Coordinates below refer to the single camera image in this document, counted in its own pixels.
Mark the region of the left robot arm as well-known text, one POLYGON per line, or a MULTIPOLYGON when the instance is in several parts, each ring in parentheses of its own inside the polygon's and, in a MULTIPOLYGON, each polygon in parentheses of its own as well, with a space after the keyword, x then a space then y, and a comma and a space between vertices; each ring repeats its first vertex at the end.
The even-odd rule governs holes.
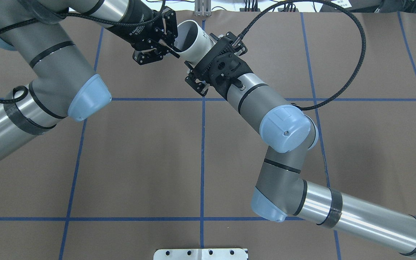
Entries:
POLYGON ((61 22, 95 22, 128 42, 138 64, 171 53, 176 13, 142 0, 0 0, 0 48, 15 51, 33 78, 0 95, 0 161, 65 118, 83 121, 111 94, 61 22))

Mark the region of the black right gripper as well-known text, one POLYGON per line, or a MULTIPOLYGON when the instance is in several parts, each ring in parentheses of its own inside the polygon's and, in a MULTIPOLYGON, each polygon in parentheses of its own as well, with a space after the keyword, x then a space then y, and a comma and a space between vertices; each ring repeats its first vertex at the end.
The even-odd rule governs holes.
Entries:
POLYGON ((231 85, 238 89, 243 87, 240 77, 252 73, 248 64, 236 55, 248 51, 244 43, 232 32, 221 38, 213 38, 203 33, 206 46, 213 46, 203 59, 197 62, 184 61, 187 66, 185 82, 199 95, 206 96, 208 85, 215 88, 224 99, 227 99, 231 85))

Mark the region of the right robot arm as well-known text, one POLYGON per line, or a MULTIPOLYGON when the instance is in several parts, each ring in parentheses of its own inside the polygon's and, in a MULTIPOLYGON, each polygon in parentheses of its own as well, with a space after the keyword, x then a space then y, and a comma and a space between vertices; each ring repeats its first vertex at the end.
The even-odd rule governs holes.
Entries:
MULTIPOLYGON (((274 39, 249 37, 244 59, 284 97, 314 105, 339 89, 359 55, 357 33, 318 36, 306 29, 274 39)), ((301 176, 394 211, 416 232, 416 76, 400 32, 368 36, 355 82, 341 99, 307 111, 320 132, 301 176)), ((266 148, 226 101, 202 104, 202 246, 241 245, 253 259, 405 260, 398 250, 350 234, 363 217, 342 210, 336 231, 298 220, 259 220, 250 208, 266 148)))

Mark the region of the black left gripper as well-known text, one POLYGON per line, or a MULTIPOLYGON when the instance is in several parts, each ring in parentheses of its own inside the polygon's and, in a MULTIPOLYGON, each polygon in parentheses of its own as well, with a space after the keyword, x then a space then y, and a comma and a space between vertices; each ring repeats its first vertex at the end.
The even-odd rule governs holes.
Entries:
POLYGON ((119 23, 136 24, 149 20, 152 23, 137 27, 112 25, 107 30, 131 44, 133 59, 139 65, 161 61, 167 54, 180 58, 174 46, 178 37, 176 12, 170 7, 164 6, 162 12, 158 12, 140 0, 131 0, 119 23))

